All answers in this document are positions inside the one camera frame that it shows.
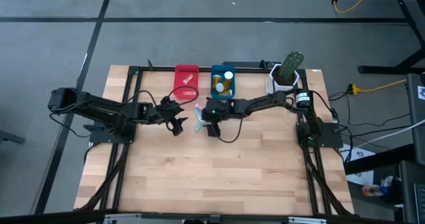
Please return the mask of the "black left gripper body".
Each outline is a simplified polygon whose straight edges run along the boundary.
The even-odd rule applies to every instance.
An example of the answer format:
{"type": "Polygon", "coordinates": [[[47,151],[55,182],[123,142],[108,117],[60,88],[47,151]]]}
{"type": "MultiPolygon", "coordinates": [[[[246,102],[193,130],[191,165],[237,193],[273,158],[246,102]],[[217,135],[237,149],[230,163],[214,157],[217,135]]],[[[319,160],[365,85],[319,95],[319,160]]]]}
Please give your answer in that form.
{"type": "Polygon", "coordinates": [[[179,103],[165,96],[162,98],[160,105],[155,107],[153,121],[155,124],[165,124],[167,129],[178,136],[183,131],[182,124],[178,124],[176,116],[173,115],[173,108],[180,106],[179,103]]]}

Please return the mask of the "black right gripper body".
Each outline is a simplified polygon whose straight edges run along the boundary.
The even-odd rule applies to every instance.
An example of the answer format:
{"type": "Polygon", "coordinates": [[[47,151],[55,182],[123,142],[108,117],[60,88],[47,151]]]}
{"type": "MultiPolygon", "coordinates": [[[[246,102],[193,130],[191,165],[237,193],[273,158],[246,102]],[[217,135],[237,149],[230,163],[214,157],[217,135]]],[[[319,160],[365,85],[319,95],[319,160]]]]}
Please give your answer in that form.
{"type": "Polygon", "coordinates": [[[218,123],[229,119],[230,115],[233,114],[230,103],[214,98],[207,98],[206,105],[203,109],[207,112],[207,115],[202,118],[207,122],[205,127],[207,128],[208,136],[220,137],[218,123]]]}

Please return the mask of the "blue plastic bin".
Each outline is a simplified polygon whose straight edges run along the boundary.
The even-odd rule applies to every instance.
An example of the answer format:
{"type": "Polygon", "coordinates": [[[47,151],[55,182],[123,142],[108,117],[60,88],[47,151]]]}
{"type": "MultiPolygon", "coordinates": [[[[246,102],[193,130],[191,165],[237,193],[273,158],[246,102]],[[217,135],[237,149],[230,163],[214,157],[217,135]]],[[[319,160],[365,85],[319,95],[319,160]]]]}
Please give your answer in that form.
{"type": "Polygon", "coordinates": [[[235,81],[235,69],[233,66],[229,66],[229,65],[213,65],[211,67],[211,89],[210,89],[210,94],[212,98],[216,98],[219,100],[230,100],[234,97],[234,95],[236,94],[236,81],[235,81]],[[230,89],[232,91],[232,96],[220,96],[219,92],[216,91],[216,87],[213,87],[213,76],[214,75],[220,75],[221,76],[221,81],[220,83],[222,84],[224,81],[224,73],[226,71],[231,71],[234,73],[234,77],[232,79],[232,84],[230,86],[230,89]]]}

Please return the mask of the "red plastic bin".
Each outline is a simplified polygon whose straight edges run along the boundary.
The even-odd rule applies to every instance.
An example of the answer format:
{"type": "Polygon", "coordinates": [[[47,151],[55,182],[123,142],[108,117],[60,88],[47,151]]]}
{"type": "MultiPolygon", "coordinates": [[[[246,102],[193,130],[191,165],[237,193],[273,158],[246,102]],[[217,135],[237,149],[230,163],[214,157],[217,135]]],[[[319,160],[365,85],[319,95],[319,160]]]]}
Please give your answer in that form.
{"type": "Polygon", "coordinates": [[[174,76],[174,87],[173,95],[179,100],[190,100],[193,99],[196,95],[193,96],[184,96],[184,91],[195,91],[198,89],[199,84],[199,66],[196,64],[178,64],[175,67],[175,76],[174,76]],[[194,77],[188,83],[188,85],[183,84],[183,80],[189,75],[193,74],[194,77]]]}

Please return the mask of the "white hexagonal plant pot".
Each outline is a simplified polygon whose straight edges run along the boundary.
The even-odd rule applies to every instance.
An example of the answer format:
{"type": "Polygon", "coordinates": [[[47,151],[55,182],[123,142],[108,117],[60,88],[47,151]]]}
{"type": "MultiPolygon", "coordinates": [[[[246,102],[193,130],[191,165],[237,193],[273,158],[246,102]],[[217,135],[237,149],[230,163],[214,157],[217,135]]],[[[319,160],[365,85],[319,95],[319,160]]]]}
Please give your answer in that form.
{"type": "Polygon", "coordinates": [[[281,64],[275,64],[268,74],[266,81],[266,93],[273,94],[276,91],[288,91],[295,87],[299,80],[299,74],[297,71],[294,71],[294,81],[288,85],[280,85],[277,83],[277,80],[273,77],[274,71],[277,71],[281,67],[281,64]]]}

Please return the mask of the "green cactus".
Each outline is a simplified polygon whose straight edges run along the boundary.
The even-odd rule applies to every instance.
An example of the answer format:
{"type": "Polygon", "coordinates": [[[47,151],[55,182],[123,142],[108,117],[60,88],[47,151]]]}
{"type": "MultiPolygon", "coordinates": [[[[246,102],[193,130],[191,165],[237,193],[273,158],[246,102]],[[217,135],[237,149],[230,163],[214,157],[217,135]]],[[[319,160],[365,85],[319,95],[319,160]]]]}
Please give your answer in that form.
{"type": "Polygon", "coordinates": [[[275,73],[275,80],[281,86],[289,86],[294,83],[294,72],[304,60],[304,55],[298,51],[292,51],[287,55],[281,66],[275,73]]]}

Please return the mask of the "black crossbar with silver brackets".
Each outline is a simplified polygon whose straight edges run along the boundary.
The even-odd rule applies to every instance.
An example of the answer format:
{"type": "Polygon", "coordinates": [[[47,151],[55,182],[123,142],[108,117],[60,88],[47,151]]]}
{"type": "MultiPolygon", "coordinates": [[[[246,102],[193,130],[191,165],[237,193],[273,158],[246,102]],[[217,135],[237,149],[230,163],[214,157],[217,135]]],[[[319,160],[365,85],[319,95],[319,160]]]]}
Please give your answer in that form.
{"type": "Polygon", "coordinates": [[[178,219],[200,220],[208,223],[222,223],[224,221],[264,221],[278,223],[303,224],[412,224],[407,222],[369,219],[356,215],[328,215],[317,214],[312,216],[296,215],[221,215],[221,214],[175,214],[175,213],[119,213],[115,209],[78,210],[60,213],[45,213],[36,215],[20,215],[0,217],[0,224],[87,224],[95,222],[112,222],[120,219],[178,219]]]}

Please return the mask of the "white paper sheet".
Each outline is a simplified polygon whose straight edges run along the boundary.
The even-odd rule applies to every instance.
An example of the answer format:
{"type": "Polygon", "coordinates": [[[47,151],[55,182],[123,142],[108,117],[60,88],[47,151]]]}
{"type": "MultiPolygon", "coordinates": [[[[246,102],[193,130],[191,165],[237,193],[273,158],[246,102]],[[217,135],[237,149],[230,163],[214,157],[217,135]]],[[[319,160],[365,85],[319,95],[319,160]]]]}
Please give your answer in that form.
{"type": "MultiPolygon", "coordinates": [[[[349,145],[343,144],[343,147],[339,148],[339,151],[341,155],[343,156],[343,159],[345,159],[349,153],[349,145]]],[[[365,158],[365,157],[373,156],[373,155],[375,155],[374,152],[370,152],[362,148],[353,148],[351,152],[351,161],[355,161],[357,159],[365,158]]],[[[364,171],[361,173],[355,173],[350,175],[347,174],[346,176],[347,176],[347,180],[352,183],[356,183],[359,185],[372,185],[373,178],[374,178],[374,171],[364,171]]]]}

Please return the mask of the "black chair leg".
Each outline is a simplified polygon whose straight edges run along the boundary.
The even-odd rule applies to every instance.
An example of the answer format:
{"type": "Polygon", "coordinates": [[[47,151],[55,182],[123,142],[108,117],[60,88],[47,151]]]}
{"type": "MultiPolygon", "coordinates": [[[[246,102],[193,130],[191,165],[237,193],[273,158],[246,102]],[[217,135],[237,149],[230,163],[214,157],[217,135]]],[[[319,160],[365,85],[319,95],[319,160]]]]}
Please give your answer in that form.
{"type": "Polygon", "coordinates": [[[0,144],[2,142],[14,142],[16,144],[24,144],[25,139],[14,134],[0,130],[0,144]]]}

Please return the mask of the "colourful small package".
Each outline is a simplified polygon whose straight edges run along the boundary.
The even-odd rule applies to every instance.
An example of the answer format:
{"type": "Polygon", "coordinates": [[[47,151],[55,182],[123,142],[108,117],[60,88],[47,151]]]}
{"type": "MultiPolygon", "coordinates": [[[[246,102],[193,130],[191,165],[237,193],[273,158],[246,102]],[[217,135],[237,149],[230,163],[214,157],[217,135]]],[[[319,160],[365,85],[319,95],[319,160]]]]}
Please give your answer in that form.
{"type": "Polygon", "coordinates": [[[388,187],[381,185],[364,185],[361,187],[361,193],[365,197],[379,197],[388,193],[388,187]]]}

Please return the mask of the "black computer box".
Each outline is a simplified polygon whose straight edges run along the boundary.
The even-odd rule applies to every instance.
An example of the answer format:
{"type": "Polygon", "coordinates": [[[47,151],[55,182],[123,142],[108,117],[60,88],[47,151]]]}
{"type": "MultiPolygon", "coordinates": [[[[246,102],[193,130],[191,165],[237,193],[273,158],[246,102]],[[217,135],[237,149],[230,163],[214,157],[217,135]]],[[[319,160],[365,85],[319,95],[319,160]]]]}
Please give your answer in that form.
{"type": "Polygon", "coordinates": [[[419,160],[425,158],[425,74],[408,74],[406,91],[412,125],[414,149],[419,160]]]}

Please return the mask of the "black desk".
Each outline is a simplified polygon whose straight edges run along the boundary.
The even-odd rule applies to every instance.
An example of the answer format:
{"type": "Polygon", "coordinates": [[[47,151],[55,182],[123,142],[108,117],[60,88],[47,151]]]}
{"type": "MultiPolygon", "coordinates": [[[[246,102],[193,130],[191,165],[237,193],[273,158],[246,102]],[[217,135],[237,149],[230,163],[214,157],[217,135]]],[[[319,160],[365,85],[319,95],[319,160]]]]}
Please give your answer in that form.
{"type": "Polygon", "coordinates": [[[425,224],[425,148],[409,144],[349,161],[345,173],[360,173],[384,166],[398,168],[404,221],[425,224]]]}

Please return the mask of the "black aluminium table frame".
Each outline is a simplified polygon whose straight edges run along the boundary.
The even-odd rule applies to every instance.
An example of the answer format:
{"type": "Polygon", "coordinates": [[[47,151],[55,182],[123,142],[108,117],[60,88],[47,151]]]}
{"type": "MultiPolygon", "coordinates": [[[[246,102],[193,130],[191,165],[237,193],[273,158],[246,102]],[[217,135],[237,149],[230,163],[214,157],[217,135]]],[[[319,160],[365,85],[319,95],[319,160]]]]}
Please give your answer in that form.
{"type": "MultiPolygon", "coordinates": [[[[130,95],[140,83],[159,102],[173,89],[174,70],[143,68],[131,78],[130,95]]],[[[227,144],[195,132],[196,103],[205,105],[211,73],[200,68],[196,101],[183,106],[179,136],[165,125],[138,125],[129,145],[118,211],[257,215],[311,215],[303,152],[298,146],[298,117],[285,108],[271,108],[244,119],[237,141],[227,144]]],[[[88,152],[72,207],[82,207],[103,182],[112,150],[100,144],[88,152]]],[[[344,208],[354,212],[343,160],[321,148],[325,179],[344,208]]]]}

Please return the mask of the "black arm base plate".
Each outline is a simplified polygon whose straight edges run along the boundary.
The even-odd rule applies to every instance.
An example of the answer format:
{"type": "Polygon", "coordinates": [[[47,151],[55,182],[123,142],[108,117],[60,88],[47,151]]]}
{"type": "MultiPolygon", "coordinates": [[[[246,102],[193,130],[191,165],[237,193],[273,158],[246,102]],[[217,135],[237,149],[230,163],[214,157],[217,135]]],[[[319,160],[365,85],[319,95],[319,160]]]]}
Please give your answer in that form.
{"type": "Polygon", "coordinates": [[[309,124],[298,122],[296,133],[299,146],[302,148],[342,148],[343,141],[340,133],[335,132],[336,124],[309,124]]]}
{"type": "Polygon", "coordinates": [[[92,125],[85,124],[84,128],[90,132],[90,141],[93,143],[132,143],[135,137],[136,123],[130,122],[125,116],[112,115],[100,118],[90,118],[92,125]]]}

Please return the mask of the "black desk leg frame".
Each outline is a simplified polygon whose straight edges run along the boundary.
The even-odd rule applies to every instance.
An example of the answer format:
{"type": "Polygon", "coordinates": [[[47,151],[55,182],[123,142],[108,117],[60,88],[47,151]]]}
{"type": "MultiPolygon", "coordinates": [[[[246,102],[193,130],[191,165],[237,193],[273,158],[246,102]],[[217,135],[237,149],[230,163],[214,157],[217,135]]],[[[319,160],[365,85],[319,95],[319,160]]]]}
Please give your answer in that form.
{"type": "Polygon", "coordinates": [[[416,25],[416,21],[413,19],[410,14],[408,7],[406,6],[404,0],[397,0],[401,11],[406,19],[408,25],[415,34],[418,42],[420,43],[420,48],[410,55],[408,58],[397,64],[396,66],[358,66],[358,71],[361,74],[393,74],[393,75],[405,75],[409,73],[421,74],[425,73],[425,68],[414,68],[421,60],[425,59],[425,40],[423,39],[420,31],[416,25]]]}

